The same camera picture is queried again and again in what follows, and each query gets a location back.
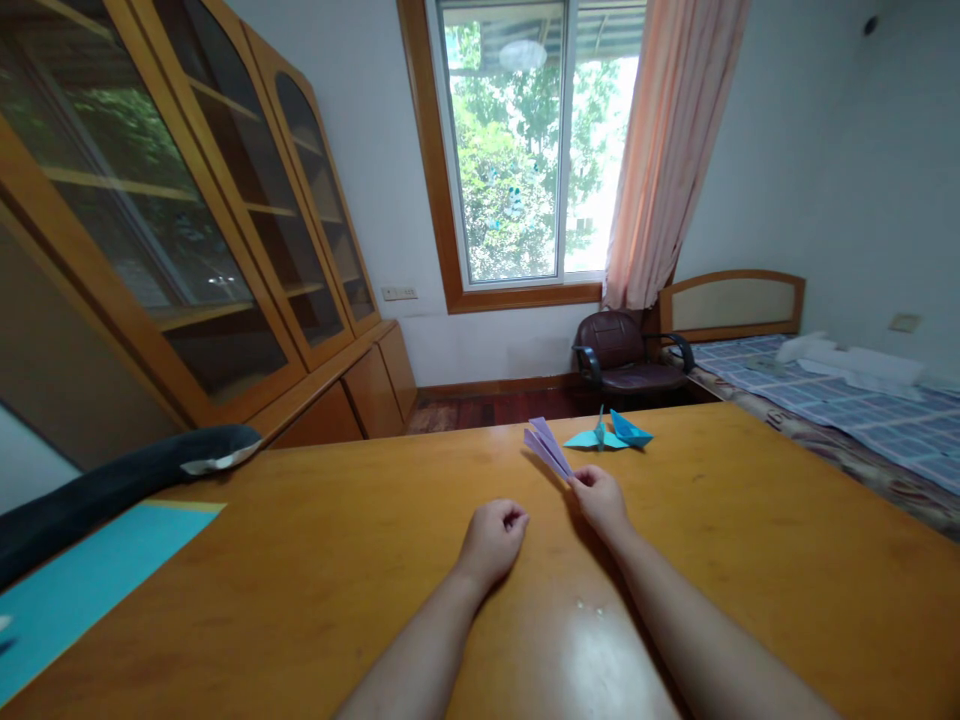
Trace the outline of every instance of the pink curtain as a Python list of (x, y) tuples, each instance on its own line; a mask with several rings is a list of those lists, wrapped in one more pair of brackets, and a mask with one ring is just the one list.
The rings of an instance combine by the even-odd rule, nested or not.
[(657, 300), (680, 256), (730, 89), (749, 0), (650, 0), (603, 304)]

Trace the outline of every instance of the checkered bed sheet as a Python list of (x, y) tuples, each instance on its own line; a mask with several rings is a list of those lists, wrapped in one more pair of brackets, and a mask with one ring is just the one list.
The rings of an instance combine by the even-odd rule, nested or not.
[[(732, 385), (765, 397), (797, 415), (835, 427), (891, 462), (960, 495), (960, 398), (922, 389), (912, 402), (852, 388), (842, 378), (816, 375), (797, 363), (775, 377), (746, 367), (773, 359), (786, 335), (764, 335), (693, 345), (697, 365)], [(675, 355), (677, 347), (671, 347)]]

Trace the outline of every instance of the wall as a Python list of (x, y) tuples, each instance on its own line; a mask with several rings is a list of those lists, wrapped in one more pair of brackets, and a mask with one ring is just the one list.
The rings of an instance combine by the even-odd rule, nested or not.
[(875, 0), (757, 0), (677, 280), (762, 268), (805, 275), (797, 242), (824, 133)]
[[(552, 375), (593, 305), (447, 316), (394, 0), (228, 0), (309, 78), (371, 280), (419, 299), (399, 317), (421, 386)], [(852, 66), (865, 0), (753, 3), (737, 75), (687, 245), (683, 276), (776, 267), (812, 192), (811, 147)]]
[[(960, 4), (919, 0), (866, 39), (801, 241), (804, 325), (960, 381)], [(913, 335), (887, 329), (923, 316)]]
[(0, 405), (0, 515), (70, 482), (79, 471)]

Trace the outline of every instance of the wooden floor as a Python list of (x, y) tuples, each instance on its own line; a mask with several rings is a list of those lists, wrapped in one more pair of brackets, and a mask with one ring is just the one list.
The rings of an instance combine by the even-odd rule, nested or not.
[[(604, 402), (607, 403), (606, 407), (609, 411), (610, 400), (610, 398), (601, 398), (598, 393), (586, 388), (555, 388), (509, 395), (426, 399), (418, 403), (407, 426), (407, 434), (421, 435), (492, 425), (512, 425), (525, 423), (530, 418), (536, 417), (559, 420), (596, 415)], [(625, 412), (690, 405), (695, 402), (693, 397), (679, 390), (653, 399), (614, 399), (613, 407)]]

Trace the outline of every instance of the hand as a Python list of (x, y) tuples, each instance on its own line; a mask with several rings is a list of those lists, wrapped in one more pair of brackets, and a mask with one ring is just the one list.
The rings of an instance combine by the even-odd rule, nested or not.
[(586, 465), (567, 478), (584, 516), (607, 545), (633, 531), (627, 505), (616, 479), (596, 465)]
[(470, 518), (454, 572), (486, 594), (513, 567), (529, 522), (530, 516), (513, 500), (481, 505)]

